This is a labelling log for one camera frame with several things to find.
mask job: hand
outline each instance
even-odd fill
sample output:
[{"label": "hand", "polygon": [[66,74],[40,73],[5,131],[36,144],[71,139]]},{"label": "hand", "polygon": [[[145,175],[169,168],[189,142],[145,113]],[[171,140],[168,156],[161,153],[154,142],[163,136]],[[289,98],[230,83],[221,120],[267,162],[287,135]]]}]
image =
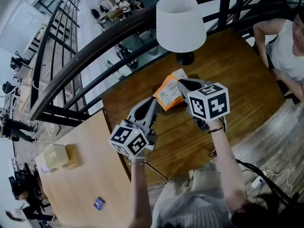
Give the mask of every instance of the hand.
[{"label": "hand", "polygon": [[275,77],[276,80],[283,80],[286,76],[286,73],[280,69],[272,69],[271,70],[272,75]]}]

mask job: power strip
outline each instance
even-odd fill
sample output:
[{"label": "power strip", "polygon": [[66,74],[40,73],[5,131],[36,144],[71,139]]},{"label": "power strip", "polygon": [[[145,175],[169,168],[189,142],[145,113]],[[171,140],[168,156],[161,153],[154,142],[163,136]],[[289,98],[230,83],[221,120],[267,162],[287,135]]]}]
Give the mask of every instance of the power strip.
[{"label": "power strip", "polygon": [[251,183],[251,187],[252,187],[252,188],[256,188],[256,187],[258,187],[259,185],[261,185],[261,183],[264,184],[265,181],[264,181],[263,178],[261,178],[260,176],[258,176],[258,177],[255,178],[254,181]]}]

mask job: black railing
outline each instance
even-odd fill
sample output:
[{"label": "black railing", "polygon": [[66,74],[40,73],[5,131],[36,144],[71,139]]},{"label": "black railing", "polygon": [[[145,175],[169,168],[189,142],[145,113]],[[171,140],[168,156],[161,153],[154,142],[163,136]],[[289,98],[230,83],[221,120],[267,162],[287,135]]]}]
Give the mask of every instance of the black railing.
[{"label": "black railing", "polygon": [[[80,27],[77,23],[79,2],[80,0],[60,0],[55,8],[37,53],[35,71],[33,75],[35,87],[39,87],[41,79],[45,77],[43,74],[46,72],[49,74],[47,75],[47,80],[52,82],[53,77],[56,76],[54,74],[60,73],[60,70],[64,67],[64,65],[77,54],[77,28]],[[73,77],[70,82],[70,91],[73,96],[76,95],[76,85],[78,85],[78,88],[82,88],[80,75]],[[31,108],[35,104],[36,100],[40,97],[40,93],[41,92],[35,88],[31,89]],[[54,105],[52,100],[49,102],[48,108],[43,110],[43,113],[40,115],[40,120],[62,124],[63,118],[55,115],[55,112],[67,104],[65,88],[62,88],[61,95],[58,97],[62,100],[62,106],[60,107],[59,105]],[[85,105],[84,98],[82,99],[81,103],[81,105]],[[76,103],[75,110],[78,111],[78,109],[78,103]],[[60,116],[66,115],[77,119],[78,122],[88,118],[87,115],[75,115],[74,111],[66,111],[60,114]],[[70,120],[67,117],[64,123],[67,125],[75,125],[75,120]]]},{"label": "black railing", "polygon": [[[212,0],[197,0],[199,4],[208,1]],[[205,23],[218,19],[217,25],[207,31],[207,36],[227,28],[234,28],[244,35],[259,21],[272,18],[287,18],[294,12],[293,7],[302,4],[302,0],[275,0],[271,2],[259,2],[256,4],[249,4],[248,2],[245,3],[244,0],[237,0],[235,6],[232,8],[229,8],[229,4],[230,0],[220,0],[219,12],[203,17]],[[251,15],[240,19],[241,11],[250,9],[252,11]],[[158,46],[156,39],[144,44],[142,47],[124,57],[121,61],[96,77],[86,87],[81,88],[77,94],[73,94],[72,99],[68,102],[64,101],[62,107],[55,107],[52,105],[52,102],[54,98],[65,89],[65,86],[69,84],[69,82],[73,81],[82,70],[99,58],[103,53],[142,28],[153,27],[155,25],[155,20],[156,7],[154,6],[124,19],[92,40],[74,55],[60,72],[53,77],[39,97],[38,92],[32,91],[30,119],[77,126],[82,121],[89,118],[90,115],[87,113],[88,109],[99,102],[102,99],[102,95],[100,94],[88,104],[83,105],[83,107],[78,107],[77,102],[112,73],[116,72],[127,63],[130,63],[138,56],[146,53],[148,50]],[[39,72],[35,71],[35,75],[36,81]],[[70,110],[70,108],[75,105],[76,107],[74,107],[74,109],[76,110]]]}]

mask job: wrist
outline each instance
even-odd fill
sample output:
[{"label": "wrist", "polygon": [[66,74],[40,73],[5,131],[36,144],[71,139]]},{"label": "wrist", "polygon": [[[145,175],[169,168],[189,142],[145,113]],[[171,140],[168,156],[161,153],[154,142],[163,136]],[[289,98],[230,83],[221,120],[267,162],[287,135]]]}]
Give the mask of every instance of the wrist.
[{"label": "wrist", "polygon": [[218,129],[218,128],[222,127],[222,125],[219,122],[219,120],[215,120],[215,121],[209,122],[207,124],[208,124],[210,130]]},{"label": "wrist", "polygon": [[144,158],[143,159],[131,159],[131,163],[135,163],[135,164],[140,164],[140,163],[144,163]]}]

